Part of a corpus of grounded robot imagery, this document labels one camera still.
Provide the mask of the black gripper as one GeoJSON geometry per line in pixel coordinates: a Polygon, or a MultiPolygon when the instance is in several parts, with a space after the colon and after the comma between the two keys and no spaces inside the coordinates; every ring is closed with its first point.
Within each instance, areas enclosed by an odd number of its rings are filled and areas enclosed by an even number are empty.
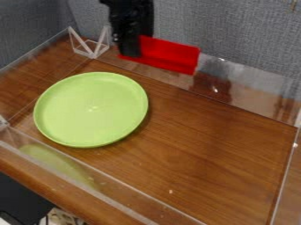
{"type": "Polygon", "coordinates": [[[140,35],[154,34],[153,0],[99,0],[110,10],[113,36],[118,37],[118,48],[124,56],[141,57],[140,35]]]}

